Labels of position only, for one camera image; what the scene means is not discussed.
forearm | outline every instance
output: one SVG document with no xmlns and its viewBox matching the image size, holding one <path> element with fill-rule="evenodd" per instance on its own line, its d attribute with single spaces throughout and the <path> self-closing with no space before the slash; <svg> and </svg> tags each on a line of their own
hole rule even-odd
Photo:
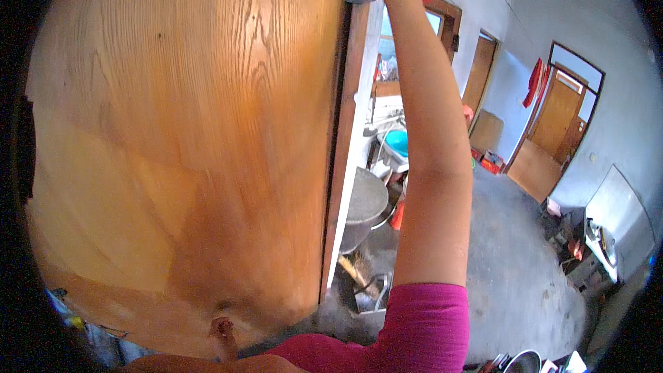
<svg viewBox="0 0 663 373">
<path fill-rule="evenodd" d="M 389 10 L 413 170 L 471 174 L 458 86 L 421 0 L 385 0 Z"/>
</svg>

gray floor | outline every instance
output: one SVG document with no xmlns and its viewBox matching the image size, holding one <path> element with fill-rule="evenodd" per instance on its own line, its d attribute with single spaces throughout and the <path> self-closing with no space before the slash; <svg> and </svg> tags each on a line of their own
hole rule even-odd
<svg viewBox="0 0 663 373">
<path fill-rule="evenodd" d="M 539 206 L 504 175 L 477 168 L 474 173 L 468 295 L 471 338 L 468 364 L 516 354 L 527 348 L 555 360 L 576 349 L 587 319 L 581 295 L 568 285 L 557 257 L 546 245 Z M 360 251 L 374 273 L 393 269 L 398 233 L 385 225 L 371 233 Z M 371 344 L 385 313 L 357 315 L 346 302 L 352 285 L 337 269 L 323 305 L 308 319 L 245 349 L 259 354 L 301 333 L 323 333 Z M 125 355 L 130 361 L 133 357 Z"/>
</svg>

open doorway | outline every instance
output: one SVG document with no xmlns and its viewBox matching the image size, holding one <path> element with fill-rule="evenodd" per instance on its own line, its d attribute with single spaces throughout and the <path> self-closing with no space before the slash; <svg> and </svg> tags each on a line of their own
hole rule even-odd
<svg viewBox="0 0 663 373">
<path fill-rule="evenodd" d="M 494 56 L 497 53 L 497 40 L 481 30 L 477 42 L 477 50 L 474 53 L 472 69 L 469 72 L 468 85 L 463 93 L 463 103 L 467 105 L 474 114 L 479 111 L 486 87 L 490 79 Z M 476 124 L 476 116 L 470 124 L 468 131 L 471 133 Z"/>
<path fill-rule="evenodd" d="M 592 120 L 605 73 L 553 42 L 545 97 L 536 102 L 507 175 L 542 203 L 573 160 Z"/>
</svg>

red cloth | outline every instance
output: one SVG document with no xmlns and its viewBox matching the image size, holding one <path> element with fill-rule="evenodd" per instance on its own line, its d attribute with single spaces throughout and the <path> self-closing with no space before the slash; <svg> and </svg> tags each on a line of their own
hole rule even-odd
<svg viewBox="0 0 663 373">
<path fill-rule="evenodd" d="M 530 77 L 530 91 L 527 93 L 527 97 L 523 100 L 522 106 L 529 108 L 535 98 L 537 101 L 543 98 L 543 93 L 546 90 L 549 76 L 550 67 L 544 65 L 541 58 L 539 58 L 536 62 L 535 69 L 532 71 L 532 76 Z"/>
<path fill-rule="evenodd" d="M 468 355 L 468 292 L 449 284 L 391 290 L 376 344 L 342 343 L 319 334 L 294 336 L 267 352 L 311 373 L 460 372 Z"/>
</svg>

